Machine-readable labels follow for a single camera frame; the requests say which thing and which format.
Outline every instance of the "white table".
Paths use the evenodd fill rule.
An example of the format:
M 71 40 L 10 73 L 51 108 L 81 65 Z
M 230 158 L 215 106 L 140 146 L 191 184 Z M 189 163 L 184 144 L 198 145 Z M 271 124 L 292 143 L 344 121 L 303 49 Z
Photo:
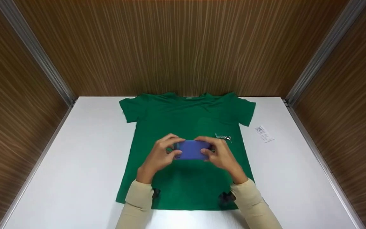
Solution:
M 13 210 L 5 229 L 113 229 L 115 202 L 135 123 L 119 100 L 80 97 Z M 256 102 L 250 127 L 241 126 L 251 169 L 265 201 L 285 229 L 354 228 L 301 132 L 276 97 Z M 263 125 L 275 140 L 264 143 Z M 147 228 L 247 228 L 238 211 L 154 210 Z

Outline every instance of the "hand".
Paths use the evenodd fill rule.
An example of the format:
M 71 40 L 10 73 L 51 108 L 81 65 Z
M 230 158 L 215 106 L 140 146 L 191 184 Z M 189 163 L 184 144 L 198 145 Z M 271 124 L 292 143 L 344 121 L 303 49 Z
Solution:
M 195 140 L 208 142 L 215 148 L 215 152 L 212 152 L 209 149 L 201 149 L 201 152 L 204 155 L 208 155 L 209 159 L 206 161 L 210 161 L 218 168 L 228 171 L 234 184 L 242 184 L 248 181 L 248 177 L 234 158 L 234 155 L 230 148 L 228 148 L 227 142 L 225 142 L 224 139 L 198 136 Z
M 157 140 L 145 162 L 138 168 L 136 181 L 144 184 L 150 184 L 155 173 L 162 168 L 170 165 L 173 159 L 182 153 L 180 150 L 173 150 L 167 153 L 166 148 L 172 148 L 173 144 L 183 142 L 184 139 L 177 135 L 168 134 Z

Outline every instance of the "metal frame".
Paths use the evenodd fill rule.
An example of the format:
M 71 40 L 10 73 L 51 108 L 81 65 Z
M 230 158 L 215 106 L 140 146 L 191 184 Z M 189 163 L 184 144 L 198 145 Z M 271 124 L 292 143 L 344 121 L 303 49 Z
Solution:
M 12 204 L 9 206 L 9 209 L 6 211 L 4 218 L 0 222 L 0 229 L 4 229 L 6 226 L 10 216 L 12 216 L 13 211 L 15 210 L 16 206 L 18 205 L 20 199 L 22 198 L 23 194 L 25 193 L 25 190 L 28 188 L 29 184 L 32 181 L 33 176 L 35 175 L 37 169 L 39 168 L 40 164 L 43 161 L 43 158 L 45 158 L 46 153 L 49 151 L 49 148 L 51 147 L 53 141 L 55 140 L 57 134 L 59 133 L 61 127 L 63 126 L 64 122 L 66 121 L 67 117 L 70 114 L 71 109 L 73 108 L 74 103 L 69 107 L 66 114 L 61 119 L 59 125 L 57 126 L 55 132 L 53 133 L 51 139 L 49 140 L 48 144 L 46 145 L 45 149 L 43 150 L 42 154 L 40 155 L 39 159 L 37 160 L 35 166 L 33 167 L 32 171 L 29 173 L 28 178 L 26 178 L 26 181 L 22 185 L 21 189 L 19 190 L 18 194 L 16 194 L 15 199 L 13 200 Z
M 348 216 L 350 217 L 351 221 L 353 222 L 356 229 L 365 229 L 364 224 L 362 223 L 361 219 L 359 218 L 357 212 L 352 207 L 350 201 L 345 196 L 343 190 L 341 189 L 340 185 L 338 184 L 337 180 L 334 178 L 333 173 L 330 171 L 326 161 L 321 156 L 320 151 L 318 150 L 317 146 L 314 144 L 313 139 L 311 139 L 309 133 L 303 126 L 302 122 L 299 120 L 299 117 L 296 115 L 293 108 L 288 107 L 288 111 L 292 116 L 293 120 L 295 121 L 296 125 L 298 126 L 300 132 L 302 133 L 303 137 L 305 138 L 307 144 L 309 145 L 311 151 L 313 152 L 315 158 L 320 163 L 321 168 L 323 168 L 324 173 L 329 180 L 331 187 L 333 187 L 335 193 L 337 194 L 338 199 L 340 199 L 341 204 L 343 205 L 345 211 L 347 212 Z
M 15 32 L 21 38 L 24 45 L 35 58 L 36 62 L 52 82 L 57 92 L 61 95 L 68 106 L 74 102 L 74 95 L 67 87 L 63 78 L 43 50 L 35 34 L 32 32 L 25 18 L 22 16 L 13 0 L 0 0 L 0 10 L 11 24 Z
M 345 6 L 343 12 L 334 23 L 323 43 L 286 96 L 286 101 L 289 103 L 290 107 L 295 105 L 302 92 L 320 70 L 321 66 L 330 56 L 330 53 L 337 46 L 338 42 L 340 42 L 347 30 L 350 29 L 351 25 L 355 22 L 365 6 L 366 0 L 350 0 L 347 6 Z

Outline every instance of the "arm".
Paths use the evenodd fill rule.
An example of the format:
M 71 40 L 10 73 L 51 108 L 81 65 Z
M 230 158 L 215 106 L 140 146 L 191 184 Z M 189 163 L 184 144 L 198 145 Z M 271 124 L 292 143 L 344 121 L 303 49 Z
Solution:
M 197 137 L 196 140 L 210 143 L 215 152 L 202 149 L 201 152 L 209 156 L 209 161 L 215 166 L 228 171 L 233 179 L 231 192 L 236 197 L 235 204 L 245 217 L 251 229 L 282 229 L 269 206 L 263 200 L 255 183 L 250 180 L 238 164 L 228 148 L 225 140 L 209 137 Z
M 249 228 L 282 229 L 251 179 L 243 184 L 232 184 L 231 192 L 237 198 L 235 204 L 245 217 Z
M 150 184 L 133 181 L 125 198 L 116 229 L 143 229 L 151 213 L 153 190 Z
M 156 141 L 144 164 L 138 168 L 136 180 L 129 187 L 125 205 L 119 217 L 116 229 L 144 229 L 148 223 L 152 207 L 153 189 L 151 186 L 155 173 L 171 164 L 180 150 L 167 153 L 166 148 L 184 139 L 168 134 Z

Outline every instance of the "t-shirt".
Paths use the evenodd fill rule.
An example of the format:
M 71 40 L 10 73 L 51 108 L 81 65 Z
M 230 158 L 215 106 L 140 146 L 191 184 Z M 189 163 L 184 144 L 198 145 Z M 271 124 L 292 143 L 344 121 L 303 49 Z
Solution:
M 126 121 L 137 122 L 124 177 L 116 201 L 125 203 L 129 186 L 145 161 L 155 141 L 169 133 L 186 140 L 197 136 L 230 136 L 227 144 L 245 174 L 253 180 L 239 123 L 249 126 L 255 103 L 238 98 L 234 93 L 199 97 L 179 97 L 175 93 L 141 94 L 119 102 Z M 153 188 L 161 190 L 153 200 L 153 209 L 229 210 L 234 202 L 220 205 L 218 196 L 230 191 L 230 175 L 210 162 L 174 160 L 158 171 Z

